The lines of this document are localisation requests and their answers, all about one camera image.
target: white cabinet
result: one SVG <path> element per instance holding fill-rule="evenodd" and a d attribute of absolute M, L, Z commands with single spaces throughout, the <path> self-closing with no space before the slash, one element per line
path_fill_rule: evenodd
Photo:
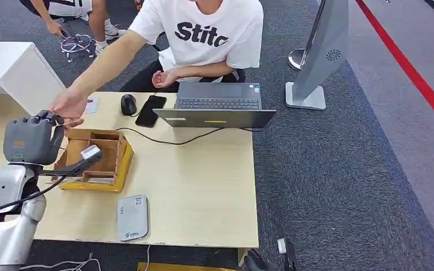
<path fill-rule="evenodd" d="M 0 42 L 0 94 L 8 94 L 30 115 L 45 109 L 65 89 L 32 42 Z"/>

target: desk surface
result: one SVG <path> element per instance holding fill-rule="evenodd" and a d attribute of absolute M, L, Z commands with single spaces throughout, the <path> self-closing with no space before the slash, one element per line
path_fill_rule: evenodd
<path fill-rule="evenodd" d="M 154 128 L 134 124 L 120 113 L 123 93 L 95 93 L 97 113 L 84 115 L 81 128 L 130 127 L 147 136 L 182 142 L 208 132 L 204 128 L 172 128 L 159 119 Z M 149 94 L 133 94 L 140 109 Z M 166 107 L 175 103 L 167 97 Z M 5 124 L 27 115 L 9 96 L 0 95 L 0 166 Z M 120 194 L 54 189 L 46 194 L 47 209 L 36 239 L 119 242 L 115 238 L 120 198 L 144 194 L 149 199 L 149 234 L 130 241 L 200 247 L 258 247 L 254 163 L 251 134 L 225 129 L 183 146 L 152 142 L 123 131 L 135 155 Z M 49 178 L 40 178 L 40 188 Z"/>

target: white card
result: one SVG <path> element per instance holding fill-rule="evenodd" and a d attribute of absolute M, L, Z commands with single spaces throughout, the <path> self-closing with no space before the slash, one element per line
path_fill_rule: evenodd
<path fill-rule="evenodd" d="M 116 227 L 119 240 L 127 241 L 146 236 L 149 231 L 148 223 L 146 196 L 119 199 Z"/>
<path fill-rule="evenodd" d="M 99 98 L 90 96 L 87 98 L 87 104 L 85 105 L 84 114 L 96 113 L 99 107 Z"/>

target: computer mouse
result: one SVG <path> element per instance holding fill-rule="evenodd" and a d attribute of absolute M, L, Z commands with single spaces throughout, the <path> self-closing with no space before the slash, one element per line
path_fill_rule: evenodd
<path fill-rule="evenodd" d="M 120 111 L 124 116 L 132 116 L 137 112 L 136 99 L 130 94 L 122 96 L 120 99 Z"/>

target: yellow object on floor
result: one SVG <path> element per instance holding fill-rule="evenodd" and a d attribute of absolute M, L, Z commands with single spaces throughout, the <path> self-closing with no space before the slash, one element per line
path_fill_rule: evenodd
<path fill-rule="evenodd" d="M 138 263 L 137 271 L 144 271 L 146 263 Z M 150 263 L 147 271 L 235 271 L 227 268 L 215 268 L 193 265 L 179 265 L 179 264 L 155 264 Z"/>

